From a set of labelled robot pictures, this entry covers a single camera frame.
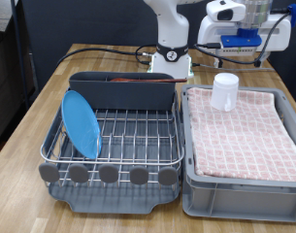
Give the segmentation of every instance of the white cup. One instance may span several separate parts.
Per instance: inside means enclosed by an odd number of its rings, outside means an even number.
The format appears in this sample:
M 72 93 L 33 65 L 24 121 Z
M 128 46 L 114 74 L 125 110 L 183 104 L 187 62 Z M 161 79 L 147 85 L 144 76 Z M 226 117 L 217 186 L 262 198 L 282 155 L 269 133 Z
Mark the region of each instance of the white cup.
M 233 74 L 221 73 L 214 77 L 211 105 L 220 111 L 230 112 L 236 107 L 239 78 Z

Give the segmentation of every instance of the blue dish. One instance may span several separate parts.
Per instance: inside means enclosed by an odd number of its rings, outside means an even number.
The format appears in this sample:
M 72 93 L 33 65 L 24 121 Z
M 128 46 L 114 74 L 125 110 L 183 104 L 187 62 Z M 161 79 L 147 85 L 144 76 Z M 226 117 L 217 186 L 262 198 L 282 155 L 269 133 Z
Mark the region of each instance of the blue dish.
M 85 157 L 95 159 L 99 137 L 99 153 L 101 136 L 99 123 L 88 102 L 76 91 L 65 93 L 61 112 L 67 134 L 75 148 Z

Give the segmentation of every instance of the pink checkered towel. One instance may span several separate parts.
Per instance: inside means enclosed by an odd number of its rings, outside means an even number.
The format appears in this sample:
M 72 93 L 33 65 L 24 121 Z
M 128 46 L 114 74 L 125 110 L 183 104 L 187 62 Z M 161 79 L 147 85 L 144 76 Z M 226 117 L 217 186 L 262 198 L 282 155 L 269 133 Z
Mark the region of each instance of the pink checkered towel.
M 212 91 L 187 91 L 199 176 L 296 182 L 296 146 L 276 112 L 274 95 L 239 91 L 230 113 L 211 107 Z

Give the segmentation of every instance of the dark wall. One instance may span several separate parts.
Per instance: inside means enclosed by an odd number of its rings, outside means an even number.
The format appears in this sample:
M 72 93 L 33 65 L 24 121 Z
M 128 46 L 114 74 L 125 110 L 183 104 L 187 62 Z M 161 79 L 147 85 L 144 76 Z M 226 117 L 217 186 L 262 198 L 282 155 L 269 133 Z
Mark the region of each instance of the dark wall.
M 295 1 L 296 0 L 275 0 L 274 7 L 282 8 Z M 283 82 L 296 101 L 296 27 L 292 29 L 288 49 L 280 52 L 272 52 L 269 60 L 282 77 Z
M 275 0 L 285 7 L 296 0 Z M 22 0 L 39 88 L 57 60 L 74 43 L 142 46 L 157 42 L 157 21 L 142 0 Z M 190 22 L 189 45 L 197 41 L 208 1 L 178 7 Z M 296 28 L 287 51 L 273 52 L 271 61 L 296 99 Z

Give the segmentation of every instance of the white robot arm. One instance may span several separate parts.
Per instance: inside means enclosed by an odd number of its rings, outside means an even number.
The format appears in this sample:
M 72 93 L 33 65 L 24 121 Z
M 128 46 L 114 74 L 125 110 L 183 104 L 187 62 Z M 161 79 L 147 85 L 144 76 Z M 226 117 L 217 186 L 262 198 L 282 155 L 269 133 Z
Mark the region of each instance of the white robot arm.
M 156 13 L 158 21 L 157 52 L 152 56 L 150 71 L 166 73 L 175 79 L 192 77 L 188 55 L 189 24 L 177 12 L 177 5 L 202 0 L 144 0 Z
M 156 13 L 158 21 L 157 52 L 152 56 L 150 71 L 165 73 L 175 79 L 190 78 L 188 55 L 189 24 L 178 14 L 177 5 L 203 0 L 144 0 Z M 214 0 L 207 5 L 198 44 L 219 43 L 219 49 L 204 49 L 218 56 L 254 55 L 262 51 L 270 30 L 282 15 L 270 15 L 273 0 Z M 291 17 L 282 20 L 266 48 L 265 59 L 272 50 L 285 50 L 291 34 Z

